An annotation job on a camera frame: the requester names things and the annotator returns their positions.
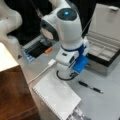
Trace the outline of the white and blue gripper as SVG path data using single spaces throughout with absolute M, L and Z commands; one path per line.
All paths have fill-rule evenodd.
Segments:
M 89 51 L 89 41 L 86 37 L 61 40 L 59 52 L 56 55 L 56 76 L 60 80 L 72 80 L 87 63 L 86 55 Z

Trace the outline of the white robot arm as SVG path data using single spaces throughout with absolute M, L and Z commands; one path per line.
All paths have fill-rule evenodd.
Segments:
M 47 32 L 50 32 L 55 40 L 61 41 L 56 56 L 56 76 L 64 81 L 72 80 L 79 74 L 78 68 L 83 68 L 80 59 L 88 53 L 89 42 L 82 37 L 81 20 L 77 10 L 66 0 L 49 1 L 55 9 L 42 17 L 41 32 L 46 38 L 49 37 Z M 17 58 L 21 53 L 19 42 L 17 39 L 10 40 L 7 34 L 22 24 L 22 17 L 8 7 L 4 0 L 0 0 L 0 15 L 0 40 L 12 56 Z

